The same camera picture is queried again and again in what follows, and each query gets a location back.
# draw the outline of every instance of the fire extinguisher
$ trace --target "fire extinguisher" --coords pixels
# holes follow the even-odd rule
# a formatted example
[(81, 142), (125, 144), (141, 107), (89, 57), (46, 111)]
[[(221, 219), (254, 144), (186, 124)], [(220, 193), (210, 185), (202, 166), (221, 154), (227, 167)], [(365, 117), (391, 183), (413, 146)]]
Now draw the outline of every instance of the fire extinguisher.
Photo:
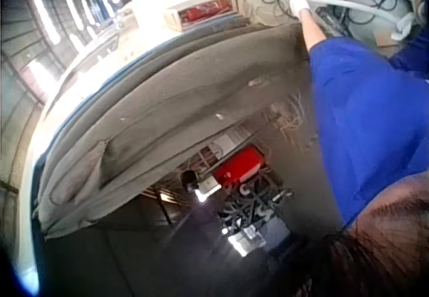
[(206, 19), (217, 14), (222, 14), (231, 10), (231, 4), (228, 0), (216, 0), (206, 2), (196, 7), (186, 10), (186, 20), (188, 22), (195, 22), (198, 20)]

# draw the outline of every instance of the worker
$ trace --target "worker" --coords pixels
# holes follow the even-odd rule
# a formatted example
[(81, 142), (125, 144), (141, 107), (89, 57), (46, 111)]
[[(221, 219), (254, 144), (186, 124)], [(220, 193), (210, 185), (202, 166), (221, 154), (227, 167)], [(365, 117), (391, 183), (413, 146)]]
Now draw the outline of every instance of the worker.
[(327, 38), (291, 0), (310, 55), (324, 167), (345, 228), (295, 251), (266, 296), (419, 296), (429, 286), (429, 31), (387, 60)]

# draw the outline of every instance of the white glove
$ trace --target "white glove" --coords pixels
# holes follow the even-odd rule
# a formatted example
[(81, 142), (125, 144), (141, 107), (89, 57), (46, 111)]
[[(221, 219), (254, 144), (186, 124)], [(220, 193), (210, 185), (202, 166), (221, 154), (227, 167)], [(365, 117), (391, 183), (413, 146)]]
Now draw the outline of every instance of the white glove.
[(290, 10), (301, 21), (300, 12), (304, 9), (310, 10), (307, 0), (290, 0)]

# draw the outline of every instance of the blue work uniform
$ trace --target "blue work uniform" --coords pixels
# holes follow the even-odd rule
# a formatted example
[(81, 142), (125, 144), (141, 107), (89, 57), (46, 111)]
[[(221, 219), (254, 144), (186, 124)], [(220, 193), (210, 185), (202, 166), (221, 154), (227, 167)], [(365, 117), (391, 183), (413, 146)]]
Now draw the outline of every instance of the blue work uniform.
[(429, 43), (420, 47), (391, 61), (348, 38), (310, 51), (324, 167), (346, 225), (383, 189), (429, 168)]

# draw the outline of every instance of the white hose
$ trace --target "white hose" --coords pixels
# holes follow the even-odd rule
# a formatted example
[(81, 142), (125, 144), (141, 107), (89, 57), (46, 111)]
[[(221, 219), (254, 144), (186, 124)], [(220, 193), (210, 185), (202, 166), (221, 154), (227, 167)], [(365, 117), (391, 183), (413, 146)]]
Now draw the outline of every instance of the white hose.
[(307, 1), (311, 3), (317, 3), (317, 4), (329, 4), (329, 5), (336, 5), (339, 7), (348, 7), (350, 9), (356, 9), (359, 11), (371, 13), (373, 15), (376, 15), (377, 17), (382, 17), (383, 19), (386, 19), (394, 24), (400, 21), (400, 18), (395, 17), (394, 15), (392, 15), (387, 11), (377, 9), (375, 7), (369, 7), (367, 5), (363, 5), (355, 2), (350, 2), (345, 0), (307, 0)]
[(356, 9), (359, 11), (376, 15), (377, 17), (382, 17), (383, 19), (386, 19), (389, 22), (392, 22), (395, 24), (397, 32), (393, 32), (391, 34), (391, 38), (396, 41), (401, 41), (410, 34), (413, 22), (416, 18), (413, 13), (409, 13), (405, 17), (400, 19), (398, 17), (395, 17), (391, 13), (384, 10), (380, 10), (376, 7), (369, 7), (367, 5), (350, 2), (350, 1), (344, 1), (344, 0), (307, 0), (307, 1), (311, 3), (329, 4), (329, 5), (336, 5), (339, 7), (348, 7), (350, 9)]

